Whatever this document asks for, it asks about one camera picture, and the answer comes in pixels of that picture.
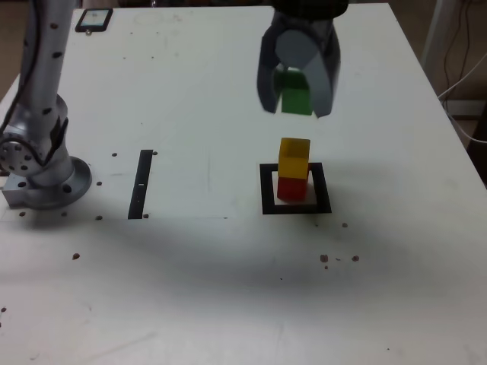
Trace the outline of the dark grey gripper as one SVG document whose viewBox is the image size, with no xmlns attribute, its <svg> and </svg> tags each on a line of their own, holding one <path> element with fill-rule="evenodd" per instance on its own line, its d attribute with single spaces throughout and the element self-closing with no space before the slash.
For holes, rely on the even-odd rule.
<svg viewBox="0 0 487 365">
<path fill-rule="evenodd" d="M 286 31 L 280 35 L 282 25 Z M 332 20 L 312 21 L 276 12 L 262 37 L 259 54 L 257 91 L 263 109 L 276 111 L 279 93 L 275 89 L 275 71 L 280 65 L 282 112 L 328 116 L 333 108 L 340 62 Z"/>
</svg>

